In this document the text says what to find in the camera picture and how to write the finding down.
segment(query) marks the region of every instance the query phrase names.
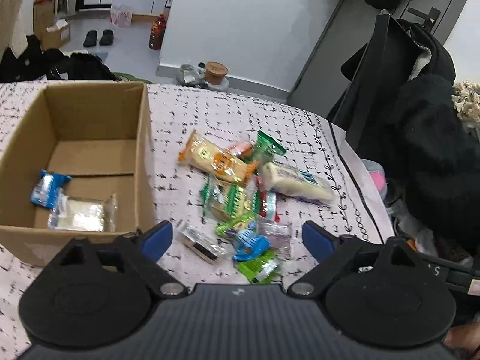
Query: snack package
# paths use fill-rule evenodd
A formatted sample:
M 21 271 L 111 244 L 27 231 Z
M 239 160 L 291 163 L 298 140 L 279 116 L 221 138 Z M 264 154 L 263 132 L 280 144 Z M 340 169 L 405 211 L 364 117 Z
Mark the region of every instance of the snack package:
M 277 161 L 266 163 L 259 170 L 259 177 L 263 190 L 278 192 L 302 202 L 323 205 L 335 199 L 327 181 Z
M 248 140 L 240 140 L 228 147 L 231 155 L 235 157 L 250 157 L 254 153 L 254 145 Z
M 280 258 L 291 256 L 292 226 L 264 218 L 257 219 L 257 232 L 270 242 L 270 249 Z
M 257 191 L 253 211 L 265 219 L 280 222 L 277 213 L 277 194 L 271 191 Z
M 233 156 L 193 130 L 178 161 L 187 163 L 229 183 L 244 185 L 252 176 L 258 162 L 250 164 Z
M 255 214 L 252 211 L 247 211 L 237 218 L 232 218 L 224 223 L 220 223 L 215 227 L 215 233 L 217 233 L 219 237 L 235 239 L 237 233 L 243 229 L 256 229 Z
M 263 131 L 258 131 L 257 140 L 253 147 L 253 154 L 251 155 L 250 160 L 258 161 L 260 163 L 259 166 L 262 166 L 273 161 L 275 155 L 285 155 L 286 152 L 287 150 L 275 139 L 265 134 Z
M 236 251 L 233 255 L 235 261 L 250 261 L 265 252 L 270 242 L 264 235 L 250 229 L 242 229 L 235 236 L 233 246 Z
M 239 262 L 237 269 L 252 284 L 269 284 L 280 274 L 281 262 L 270 249 L 250 261 Z
M 226 221 L 252 209 L 254 192 L 210 175 L 200 195 L 203 199 L 203 215 Z
M 58 194 L 58 204 L 51 211 L 48 227 L 55 230 L 115 231 L 117 197 L 107 201 L 76 199 Z
M 54 209 L 57 206 L 60 188 L 70 180 L 71 177 L 67 175 L 40 171 L 40 181 L 33 189 L 30 201 L 50 210 Z
M 225 248 L 217 245 L 213 239 L 191 227 L 184 220 L 177 224 L 177 232 L 181 235 L 181 241 L 186 247 L 210 264 L 229 257 Z

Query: hand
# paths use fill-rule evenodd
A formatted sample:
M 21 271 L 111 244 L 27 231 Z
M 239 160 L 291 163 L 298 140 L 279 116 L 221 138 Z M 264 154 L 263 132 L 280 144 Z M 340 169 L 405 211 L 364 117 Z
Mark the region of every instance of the hand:
M 480 346 L 480 322 L 472 322 L 450 329 L 443 343 L 452 349 L 462 348 L 470 352 L 476 351 Z M 474 359 L 480 359 L 480 352 Z

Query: slipper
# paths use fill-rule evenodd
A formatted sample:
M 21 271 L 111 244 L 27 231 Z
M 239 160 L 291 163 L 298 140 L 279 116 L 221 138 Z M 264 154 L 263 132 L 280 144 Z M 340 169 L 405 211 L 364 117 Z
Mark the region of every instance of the slipper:
M 100 42 L 98 42 L 100 46 L 110 46 L 113 44 L 113 31 L 112 30 L 104 30 L 102 38 Z
M 85 41 L 83 42 L 84 47 L 93 47 L 97 45 L 97 31 L 91 30 L 87 32 Z

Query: cardboard box on floor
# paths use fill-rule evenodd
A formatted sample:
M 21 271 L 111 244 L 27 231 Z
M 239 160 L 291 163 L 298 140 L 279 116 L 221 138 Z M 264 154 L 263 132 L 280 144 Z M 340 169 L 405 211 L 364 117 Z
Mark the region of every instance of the cardboard box on floor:
M 55 5 L 53 1 L 44 1 L 33 5 L 33 34 L 42 42 L 47 27 L 55 23 Z
M 42 50 L 59 49 L 70 41 L 70 25 L 42 34 Z
M 21 261 L 45 266 L 73 237 L 110 242 L 155 224 L 150 108 L 139 82 L 47 86 L 17 126 L 0 163 L 0 244 Z M 50 211 L 30 202 L 39 171 L 68 174 L 71 197 L 117 194 L 116 231 L 47 229 Z

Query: white wall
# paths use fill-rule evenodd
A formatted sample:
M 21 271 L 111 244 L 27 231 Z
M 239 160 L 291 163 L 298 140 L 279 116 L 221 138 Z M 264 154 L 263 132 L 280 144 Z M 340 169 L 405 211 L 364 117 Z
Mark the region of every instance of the white wall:
M 455 81 L 480 83 L 480 0 L 467 0 L 445 42 L 455 64 Z
M 160 64 L 218 61 L 290 91 L 338 1 L 174 0 Z

